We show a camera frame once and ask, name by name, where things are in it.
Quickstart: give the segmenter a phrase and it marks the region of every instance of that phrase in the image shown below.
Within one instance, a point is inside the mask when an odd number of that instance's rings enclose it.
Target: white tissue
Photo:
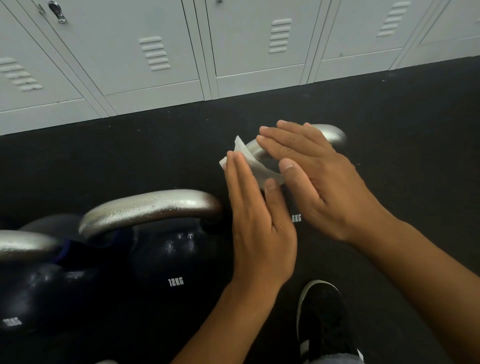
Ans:
[[[260,189],[264,189],[264,183],[266,180],[269,178],[274,178],[278,184],[282,185],[285,181],[282,177],[281,174],[275,173],[272,170],[269,170],[267,167],[265,167],[262,163],[257,161],[253,155],[250,153],[250,151],[247,149],[245,144],[242,142],[240,137],[237,135],[235,138],[235,149],[234,151],[236,152],[241,152],[244,156],[245,159],[247,160],[248,165],[250,166],[250,169],[252,170],[253,176],[258,182],[258,185]],[[225,165],[227,162],[227,157],[224,157],[219,163],[220,166]]]

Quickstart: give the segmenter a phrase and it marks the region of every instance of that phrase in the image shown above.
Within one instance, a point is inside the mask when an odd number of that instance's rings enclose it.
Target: shoe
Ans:
[[[313,280],[303,289],[297,310],[297,338],[301,363],[310,363],[325,355],[344,354],[361,359],[352,339],[350,315],[336,287]]]

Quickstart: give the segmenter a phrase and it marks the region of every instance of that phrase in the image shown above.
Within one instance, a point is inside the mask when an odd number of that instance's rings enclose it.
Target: pant leg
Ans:
[[[363,360],[352,354],[325,355],[310,364],[363,364]]]

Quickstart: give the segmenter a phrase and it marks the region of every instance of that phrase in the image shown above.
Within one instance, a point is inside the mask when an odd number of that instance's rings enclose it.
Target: kettlebell handle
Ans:
[[[196,190],[166,190],[119,198],[87,212],[78,232],[86,239],[102,233],[167,218],[220,220],[222,205],[211,194]]]
[[[341,129],[328,124],[312,124],[312,126],[325,135],[325,138],[327,138],[328,142],[338,153],[344,154],[347,146],[347,136]],[[246,147],[259,162],[265,162],[271,158],[271,156],[258,145],[255,139],[249,142]]]
[[[45,262],[61,258],[68,243],[38,232],[0,230],[0,262]]]

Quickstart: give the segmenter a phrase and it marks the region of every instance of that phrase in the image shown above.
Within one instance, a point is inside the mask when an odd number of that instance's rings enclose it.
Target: locker vent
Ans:
[[[43,88],[39,85],[25,68],[10,57],[0,58],[0,72],[8,78],[11,83],[18,87],[20,91],[39,90]]]
[[[292,24],[290,18],[272,21],[268,53],[285,52],[287,50],[290,24]]]
[[[410,1],[400,1],[393,4],[387,18],[377,34],[377,37],[391,36],[395,33],[395,29],[398,27],[398,24],[400,24],[403,14],[405,14],[409,5]]]
[[[146,38],[140,38],[138,42],[142,47],[145,58],[147,58],[150,70],[158,71],[170,68],[168,58],[165,57],[167,52],[165,52],[165,47],[162,44],[162,38],[159,36],[148,36]]]

